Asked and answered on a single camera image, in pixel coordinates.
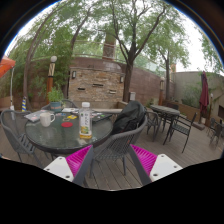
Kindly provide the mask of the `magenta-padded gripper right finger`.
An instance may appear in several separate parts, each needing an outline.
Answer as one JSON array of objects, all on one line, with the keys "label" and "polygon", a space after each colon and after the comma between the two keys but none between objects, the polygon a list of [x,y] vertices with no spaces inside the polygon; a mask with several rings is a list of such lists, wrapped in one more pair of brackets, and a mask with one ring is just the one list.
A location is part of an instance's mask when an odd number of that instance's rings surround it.
[{"label": "magenta-padded gripper right finger", "polygon": [[182,169],[167,155],[155,155],[139,146],[130,145],[129,154],[143,186]]}]

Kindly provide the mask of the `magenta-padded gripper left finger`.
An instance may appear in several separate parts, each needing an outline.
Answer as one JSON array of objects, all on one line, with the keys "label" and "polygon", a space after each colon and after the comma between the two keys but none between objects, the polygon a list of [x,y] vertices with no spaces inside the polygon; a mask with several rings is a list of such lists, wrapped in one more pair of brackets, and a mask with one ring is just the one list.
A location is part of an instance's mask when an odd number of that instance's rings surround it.
[{"label": "magenta-padded gripper left finger", "polygon": [[68,157],[59,156],[52,161],[45,171],[81,186],[93,158],[93,146],[89,145]]}]

